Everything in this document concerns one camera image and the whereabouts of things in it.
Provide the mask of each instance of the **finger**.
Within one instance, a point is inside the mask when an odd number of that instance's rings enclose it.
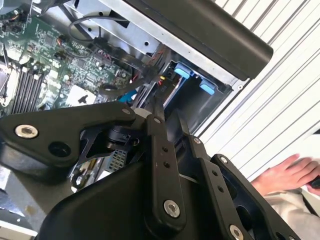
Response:
[[[311,182],[312,180],[314,180],[319,175],[320,175],[320,165],[318,165],[315,169],[313,169],[312,172],[310,172],[309,174],[300,178],[300,180],[298,181],[298,184],[303,186]]]
[[[320,189],[315,189],[312,186],[310,186],[309,184],[307,184],[306,187],[308,188],[308,191],[310,193],[320,196]]]
[[[278,164],[276,167],[282,170],[287,169],[291,164],[294,163],[299,158],[299,154],[296,153],[290,157],[288,157],[286,160],[284,160],[282,163]]]
[[[293,165],[289,166],[287,168],[287,171],[289,171],[290,174],[295,174],[298,173],[302,170],[304,170],[304,168],[306,168],[310,163],[312,162],[312,158],[311,157],[305,157],[303,159],[301,159],[300,161],[298,161],[296,164],[293,163]]]

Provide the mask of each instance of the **chip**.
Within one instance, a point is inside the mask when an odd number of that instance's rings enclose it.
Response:
[[[77,65],[80,67],[80,68],[83,68],[86,64],[86,61],[85,60],[82,60],[82,59],[79,59],[78,60],[78,63]]]
[[[45,43],[51,46],[54,43],[54,40],[47,35],[45,36]]]
[[[30,45],[26,48],[26,50],[27,50],[28,52],[32,52],[33,49],[34,49],[33,46],[30,46]]]

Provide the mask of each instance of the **capacitor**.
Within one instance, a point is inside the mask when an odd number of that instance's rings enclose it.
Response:
[[[64,76],[63,76],[63,80],[64,80],[64,81],[68,81],[69,79],[70,79],[70,76],[69,76],[69,75],[64,75]]]

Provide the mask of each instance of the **blue tab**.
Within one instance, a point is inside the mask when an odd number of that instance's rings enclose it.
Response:
[[[202,88],[203,90],[205,90],[208,94],[210,94],[211,96],[213,94],[215,94],[215,86],[213,84],[211,84],[208,81],[203,80],[200,83],[200,88]]]
[[[180,62],[176,65],[174,72],[185,79],[190,78],[190,76],[192,75],[192,70],[190,70],[188,67],[184,66]]]

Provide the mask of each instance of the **black plastic cover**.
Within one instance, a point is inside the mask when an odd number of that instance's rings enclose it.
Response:
[[[254,79],[273,49],[211,0],[124,0],[240,80]]]

